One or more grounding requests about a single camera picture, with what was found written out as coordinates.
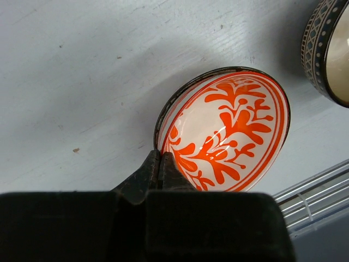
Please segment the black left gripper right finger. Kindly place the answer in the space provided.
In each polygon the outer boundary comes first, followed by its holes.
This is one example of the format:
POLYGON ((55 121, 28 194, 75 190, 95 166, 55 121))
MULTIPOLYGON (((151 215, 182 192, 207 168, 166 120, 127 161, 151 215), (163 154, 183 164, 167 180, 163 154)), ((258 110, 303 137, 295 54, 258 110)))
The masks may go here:
POLYGON ((172 191, 196 191, 196 188, 178 170, 174 155, 165 152, 159 169, 159 188, 172 191))

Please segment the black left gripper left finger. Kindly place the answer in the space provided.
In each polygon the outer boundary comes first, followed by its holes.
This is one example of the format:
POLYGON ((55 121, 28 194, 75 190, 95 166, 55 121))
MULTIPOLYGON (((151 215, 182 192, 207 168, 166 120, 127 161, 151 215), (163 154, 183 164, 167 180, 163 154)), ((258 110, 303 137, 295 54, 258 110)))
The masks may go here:
POLYGON ((111 191, 132 205, 144 202, 147 192, 157 187, 160 152, 151 150, 141 166, 111 191))

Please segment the orange floral white bowl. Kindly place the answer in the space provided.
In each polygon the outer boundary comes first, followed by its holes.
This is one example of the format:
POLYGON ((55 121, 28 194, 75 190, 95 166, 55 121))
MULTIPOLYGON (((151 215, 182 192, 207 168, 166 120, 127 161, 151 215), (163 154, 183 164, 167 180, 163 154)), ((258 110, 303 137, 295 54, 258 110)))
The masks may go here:
POLYGON ((164 105, 153 135, 160 153, 199 191, 250 190, 284 145, 291 110, 281 85, 249 67, 205 72, 164 105))

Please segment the brown bowl dark patterned rim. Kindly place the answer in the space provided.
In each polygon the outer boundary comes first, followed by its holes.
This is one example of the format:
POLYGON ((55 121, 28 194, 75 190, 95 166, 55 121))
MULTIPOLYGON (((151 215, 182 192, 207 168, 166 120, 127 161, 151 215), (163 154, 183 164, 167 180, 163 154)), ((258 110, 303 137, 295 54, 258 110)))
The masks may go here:
POLYGON ((326 98, 348 107, 348 1, 320 1, 303 33, 306 77, 326 98))

